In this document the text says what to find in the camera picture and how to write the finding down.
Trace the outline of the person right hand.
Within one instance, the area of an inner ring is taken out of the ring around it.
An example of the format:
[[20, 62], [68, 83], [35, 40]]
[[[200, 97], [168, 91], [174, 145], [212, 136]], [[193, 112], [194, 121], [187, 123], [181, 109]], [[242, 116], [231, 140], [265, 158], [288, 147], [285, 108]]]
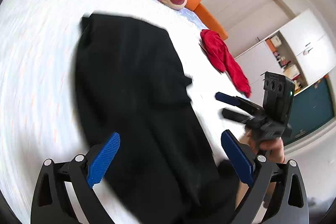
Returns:
[[269, 152], [268, 159], [270, 161], [276, 163], [285, 162], [284, 143], [281, 138], [265, 140], [260, 144], [256, 144], [256, 142], [252, 139], [252, 131], [248, 131], [246, 133], [246, 137], [247, 143], [254, 153], [258, 153], [259, 150], [266, 151]]

